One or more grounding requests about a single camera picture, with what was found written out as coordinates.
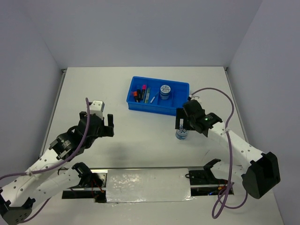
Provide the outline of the blue jar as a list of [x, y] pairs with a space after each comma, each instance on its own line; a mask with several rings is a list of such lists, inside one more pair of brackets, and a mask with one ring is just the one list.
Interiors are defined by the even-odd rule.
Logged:
[[159, 95], [162, 100], [167, 100], [170, 96], [170, 93], [171, 87], [169, 85], [164, 84], [160, 87]]
[[186, 130], [182, 124], [180, 124], [179, 129], [176, 130], [175, 136], [179, 140], [184, 140], [188, 136], [188, 130]]

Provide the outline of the yellow pen refill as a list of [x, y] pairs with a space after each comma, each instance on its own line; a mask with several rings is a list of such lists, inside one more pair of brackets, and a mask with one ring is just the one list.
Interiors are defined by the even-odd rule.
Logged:
[[144, 103], [147, 104], [149, 100], [149, 94], [150, 94], [150, 87], [147, 88], [146, 90], [146, 95], [145, 95], [145, 100]]

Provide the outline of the blue cap black highlighter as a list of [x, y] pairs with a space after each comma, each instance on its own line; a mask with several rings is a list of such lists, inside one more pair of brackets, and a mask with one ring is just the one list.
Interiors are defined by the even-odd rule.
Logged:
[[141, 100], [142, 100], [142, 92], [140, 89], [137, 89], [136, 90], [136, 101], [141, 102]]

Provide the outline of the pink cap black highlighter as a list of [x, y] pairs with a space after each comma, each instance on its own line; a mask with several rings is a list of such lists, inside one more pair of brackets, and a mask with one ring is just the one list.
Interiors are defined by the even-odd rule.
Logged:
[[147, 88], [146, 85], [143, 85], [143, 86], [142, 86], [141, 94], [140, 94], [140, 102], [143, 102], [143, 101], [144, 101], [146, 88]]

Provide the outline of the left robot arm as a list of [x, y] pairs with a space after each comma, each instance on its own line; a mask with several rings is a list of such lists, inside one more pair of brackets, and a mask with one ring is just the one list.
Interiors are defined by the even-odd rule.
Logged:
[[29, 221], [33, 209], [47, 202], [58, 192], [79, 186], [101, 188], [103, 180], [83, 162], [75, 163], [62, 174], [50, 178], [74, 157], [90, 148], [100, 137], [114, 135], [113, 115], [107, 115], [108, 124], [94, 114], [80, 112], [78, 125], [57, 136], [37, 162], [27, 171], [0, 189], [0, 215], [9, 225]]

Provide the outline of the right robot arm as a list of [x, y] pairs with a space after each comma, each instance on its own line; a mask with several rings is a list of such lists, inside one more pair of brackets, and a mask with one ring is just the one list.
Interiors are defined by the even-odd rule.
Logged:
[[194, 130], [219, 143], [222, 147], [232, 147], [233, 157], [242, 166], [242, 185], [250, 196], [260, 199], [280, 182], [278, 158], [272, 152], [264, 153], [251, 146], [214, 113], [205, 113], [197, 100], [189, 100], [182, 108], [176, 109], [175, 128]]

